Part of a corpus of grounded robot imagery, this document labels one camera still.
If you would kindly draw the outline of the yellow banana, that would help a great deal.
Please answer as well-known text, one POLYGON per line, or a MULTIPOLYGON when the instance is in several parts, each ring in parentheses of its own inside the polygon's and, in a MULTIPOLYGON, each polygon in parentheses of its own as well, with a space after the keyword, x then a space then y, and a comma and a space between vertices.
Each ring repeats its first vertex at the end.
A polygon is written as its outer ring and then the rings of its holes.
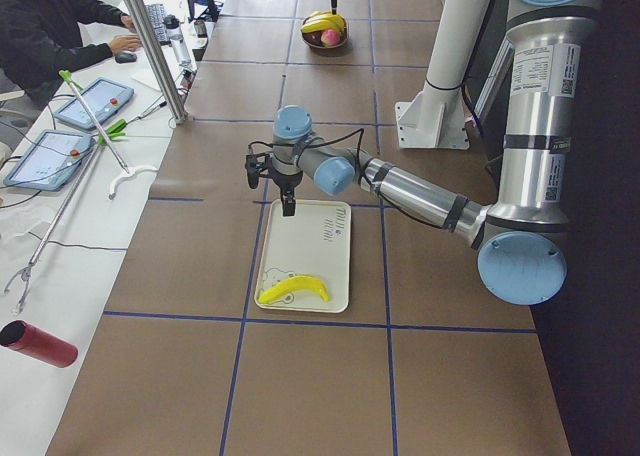
POLYGON ((258 297, 258 302, 260 304, 270 304, 296 291, 311 291, 317 294, 324 302, 330 301, 328 290, 320 278, 310 275, 296 275, 282 280, 263 291, 258 297))
POLYGON ((342 26, 330 18, 315 18, 307 19, 301 27, 301 32, 303 34, 310 34, 325 30, 333 30, 340 33, 342 31, 342 26))
POLYGON ((330 18, 330 19, 334 20, 337 24, 340 24, 342 26, 342 31, 346 28, 346 25, 347 25, 346 20, 341 15, 339 15, 337 13, 336 14, 332 14, 331 11, 315 11, 309 17, 307 17, 304 20, 304 22, 307 19, 315 19, 315 18, 330 18))

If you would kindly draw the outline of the brown wicker basket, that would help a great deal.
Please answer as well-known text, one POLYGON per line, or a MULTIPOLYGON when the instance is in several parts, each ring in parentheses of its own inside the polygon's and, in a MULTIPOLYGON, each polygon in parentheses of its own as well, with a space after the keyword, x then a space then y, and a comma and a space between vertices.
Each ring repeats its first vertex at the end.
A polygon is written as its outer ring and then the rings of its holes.
POLYGON ((310 47, 334 49, 348 40, 347 21, 339 14, 318 14, 306 18, 301 26, 301 37, 310 47))

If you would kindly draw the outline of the pink red apple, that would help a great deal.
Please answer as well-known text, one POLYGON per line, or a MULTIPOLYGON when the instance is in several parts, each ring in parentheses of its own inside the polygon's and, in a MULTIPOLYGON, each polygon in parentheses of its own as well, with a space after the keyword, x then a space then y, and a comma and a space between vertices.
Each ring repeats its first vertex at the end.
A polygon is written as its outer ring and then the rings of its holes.
POLYGON ((334 29, 323 30, 320 36, 320 41, 323 47, 336 47, 342 41, 342 33, 334 29))

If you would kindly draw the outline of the white bear-print tray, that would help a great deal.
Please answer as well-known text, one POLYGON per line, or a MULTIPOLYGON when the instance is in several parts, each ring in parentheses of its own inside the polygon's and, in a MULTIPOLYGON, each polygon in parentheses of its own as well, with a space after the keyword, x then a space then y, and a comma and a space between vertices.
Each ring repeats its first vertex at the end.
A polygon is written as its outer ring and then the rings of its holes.
POLYGON ((351 207, 345 202, 299 200, 295 215, 284 217, 279 200, 269 209, 254 301, 262 309, 341 313, 349 303, 351 207), (320 278, 329 293, 324 302, 311 291, 296 291, 260 304, 259 295, 296 275, 320 278))

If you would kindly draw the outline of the small metal cup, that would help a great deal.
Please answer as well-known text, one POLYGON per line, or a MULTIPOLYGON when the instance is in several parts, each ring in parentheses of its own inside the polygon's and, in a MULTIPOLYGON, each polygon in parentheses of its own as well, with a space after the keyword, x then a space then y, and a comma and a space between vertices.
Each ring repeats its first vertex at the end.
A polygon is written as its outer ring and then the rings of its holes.
POLYGON ((196 19, 193 21, 195 34, 198 38, 207 38, 206 23, 203 20, 196 19))

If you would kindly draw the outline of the grey water bottle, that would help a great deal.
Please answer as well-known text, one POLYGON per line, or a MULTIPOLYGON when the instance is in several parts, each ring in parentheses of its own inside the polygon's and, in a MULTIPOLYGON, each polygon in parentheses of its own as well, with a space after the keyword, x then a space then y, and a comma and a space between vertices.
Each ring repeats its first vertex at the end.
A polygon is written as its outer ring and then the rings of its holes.
POLYGON ((164 17, 163 24, 176 61, 181 67, 190 68, 192 66, 192 53, 185 42, 179 20, 176 16, 168 14, 164 17))

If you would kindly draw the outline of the teach pendant far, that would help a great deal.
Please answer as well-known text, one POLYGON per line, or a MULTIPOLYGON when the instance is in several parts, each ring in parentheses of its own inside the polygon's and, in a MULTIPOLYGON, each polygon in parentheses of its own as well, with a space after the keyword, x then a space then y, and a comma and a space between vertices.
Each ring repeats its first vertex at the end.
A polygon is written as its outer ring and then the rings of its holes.
MULTIPOLYGON (((97 120, 103 124, 130 102, 134 89, 108 78, 98 78, 86 86, 81 95, 97 120)), ((95 125, 81 103, 73 98, 53 113, 58 121, 79 129, 90 131, 95 125)))

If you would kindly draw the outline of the teach pendant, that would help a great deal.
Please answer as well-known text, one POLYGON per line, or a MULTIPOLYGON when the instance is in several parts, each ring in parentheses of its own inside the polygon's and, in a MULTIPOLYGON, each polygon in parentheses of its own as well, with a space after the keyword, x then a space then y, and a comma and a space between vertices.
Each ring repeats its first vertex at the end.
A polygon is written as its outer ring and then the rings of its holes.
POLYGON ((46 130, 4 178, 6 187, 57 191, 91 154, 93 137, 73 131, 46 130))
MULTIPOLYGON (((134 89, 108 78, 98 78, 86 86, 81 95, 97 120, 103 124, 130 102, 134 89)), ((90 131, 95 125, 81 103, 73 98, 53 113, 58 121, 79 129, 90 131)))

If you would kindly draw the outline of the teach pendant near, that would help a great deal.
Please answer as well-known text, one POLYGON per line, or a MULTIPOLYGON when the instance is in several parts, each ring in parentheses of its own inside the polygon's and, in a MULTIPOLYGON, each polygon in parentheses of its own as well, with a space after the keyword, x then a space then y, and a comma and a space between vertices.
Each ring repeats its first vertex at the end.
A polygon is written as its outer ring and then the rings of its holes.
POLYGON ((93 137, 73 131, 46 130, 4 178, 6 187, 57 191, 91 154, 93 137))

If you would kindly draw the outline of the seated person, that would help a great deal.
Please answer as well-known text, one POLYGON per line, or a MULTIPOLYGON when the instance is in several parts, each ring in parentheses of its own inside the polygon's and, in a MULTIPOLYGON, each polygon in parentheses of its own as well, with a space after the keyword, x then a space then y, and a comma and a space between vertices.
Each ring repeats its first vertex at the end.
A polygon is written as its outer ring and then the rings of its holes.
POLYGON ((39 107, 62 84, 61 70, 82 70, 141 46, 132 18, 100 0, 1 0, 1 69, 39 107), (79 26, 93 23, 129 32, 86 45, 79 26))

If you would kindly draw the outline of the red bottle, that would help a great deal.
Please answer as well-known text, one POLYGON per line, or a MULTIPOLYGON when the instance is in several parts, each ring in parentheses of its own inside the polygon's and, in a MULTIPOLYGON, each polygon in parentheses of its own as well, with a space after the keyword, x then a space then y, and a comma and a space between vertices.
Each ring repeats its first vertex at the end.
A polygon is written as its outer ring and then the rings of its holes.
POLYGON ((73 364, 78 357, 75 345, 23 320, 15 320, 1 329, 1 345, 58 368, 73 364))

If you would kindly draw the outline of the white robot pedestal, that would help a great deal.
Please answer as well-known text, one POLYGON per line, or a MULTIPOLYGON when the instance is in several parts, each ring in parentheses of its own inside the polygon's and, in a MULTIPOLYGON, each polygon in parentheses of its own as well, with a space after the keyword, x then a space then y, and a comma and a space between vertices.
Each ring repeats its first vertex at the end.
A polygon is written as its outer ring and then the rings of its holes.
POLYGON ((490 1, 444 0, 423 89, 395 104, 401 148, 469 148, 462 87, 490 1))

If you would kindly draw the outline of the aluminium frame post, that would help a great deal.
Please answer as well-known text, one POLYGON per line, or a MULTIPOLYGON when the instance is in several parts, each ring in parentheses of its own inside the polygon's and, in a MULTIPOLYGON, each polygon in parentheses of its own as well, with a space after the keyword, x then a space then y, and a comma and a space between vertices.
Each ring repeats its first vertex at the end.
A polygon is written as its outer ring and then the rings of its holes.
POLYGON ((188 113, 184 108, 184 103, 178 92, 161 46, 156 39, 144 1, 123 0, 123 2, 133 19, 136 30, 143 43, 147 59, 165 102, 170 109, 174 122, 176 125, 180 125, 187 119, 188 113))

